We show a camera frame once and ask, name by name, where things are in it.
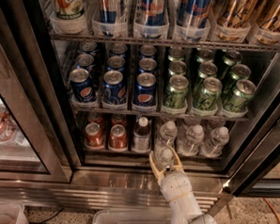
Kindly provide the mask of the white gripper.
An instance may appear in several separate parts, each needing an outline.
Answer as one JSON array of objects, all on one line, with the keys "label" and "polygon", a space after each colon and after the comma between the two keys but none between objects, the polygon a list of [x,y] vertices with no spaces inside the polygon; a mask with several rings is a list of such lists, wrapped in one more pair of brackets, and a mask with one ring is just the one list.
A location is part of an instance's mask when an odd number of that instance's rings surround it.
[{"label": "white gripper", "polygon": [[153,171],[154,177],[158,184],[160,184],[161,192],[167,202],[177,200],[183,197],[188,197],[194,194],[192,185],[180,162],[179,155],[174,149],[171,149],[174,155],[174,164],[172,173],[164,176],[164,171],[159,170],[154,162],[154,152],[149,154],[149,164]]}]

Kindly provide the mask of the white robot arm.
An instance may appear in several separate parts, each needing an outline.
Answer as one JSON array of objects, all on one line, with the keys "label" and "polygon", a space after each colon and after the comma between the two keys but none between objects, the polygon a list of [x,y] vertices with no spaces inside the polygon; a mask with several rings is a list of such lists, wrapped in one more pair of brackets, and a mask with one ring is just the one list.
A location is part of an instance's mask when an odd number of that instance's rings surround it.
[{"label": "white robot arm", "polygon": [[161,192],[171,207],[171,224],[217,224],[202,212],[179,155],[169,147],[149,154],[149,164]]}]

